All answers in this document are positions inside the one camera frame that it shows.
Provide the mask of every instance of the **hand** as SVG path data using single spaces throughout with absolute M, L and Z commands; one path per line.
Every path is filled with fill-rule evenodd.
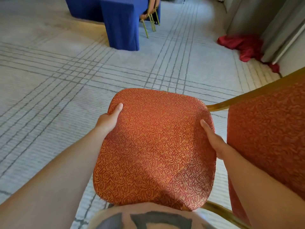
M 111 115 L 100 115 L 95 128 L 101 128 L 106 134 L 110 133 L 116 126 L 117 118 L 123 109 L 123 104 L 119 103 Z
M 222 153 L 229 145 L 224 142 L 221 136 L 217 135 L 204 120 L 201 120 L 200 124 L 203 127 L 204 131 L 207 133 L 209 142 L 212 148 L 216 151 L 217 158 L 222 160 Z

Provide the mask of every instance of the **swirl patterned fabric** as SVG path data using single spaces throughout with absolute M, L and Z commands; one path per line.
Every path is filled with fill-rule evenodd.
M 305 200 L 305 80 L 229 108 L 227 143 Z M 233 213 L 250 224 L 229 179 Z
M 216 153 L 200 126 L 214 129 L 200 100 L 148 89 L 124 89 L 112 99 L 124 108 L 105 138 L 93 172 L 98 196 L 116 205 L 153 202 L 194 210 L 213 186 Z

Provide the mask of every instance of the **gray carpet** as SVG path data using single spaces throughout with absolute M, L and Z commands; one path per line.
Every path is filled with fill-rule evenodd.
M 176 92 L 215 104 L 279 79 L 215 43 L 226 12 L 215 0 L 162 2 L 161 25 L 140 51 L 109 47 L 105 27 L 69 15 L 65 0 L 0 0 L 0 202 L 84 136 L 124 88 Z M 227 111 L 212 114 L 226 138 Z M 217 161 L 210 200 L 231 208 Z M 72 228 L 106 207 L 89 182 Z M 207 213 L 217 228 L 234 228 Z

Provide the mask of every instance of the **t-shirt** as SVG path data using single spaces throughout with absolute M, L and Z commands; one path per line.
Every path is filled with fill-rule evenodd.
M 115 206 L 101 210 L 88 229 L 215 229 L 202 212 L 176 210 L 154 203 Z

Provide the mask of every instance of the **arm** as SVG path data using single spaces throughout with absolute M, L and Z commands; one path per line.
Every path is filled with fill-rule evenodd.
M 92 175 L 106 135 L 115 127 L 123 104 L 101 115 L 96 127 L 65 149 L 0 205 L 7 229 L 69 229 Z
M 304 228 L 305 201 L 252 165 L 200 121 L 217 157 L 224 161 L 234 190 L 253 228 Z

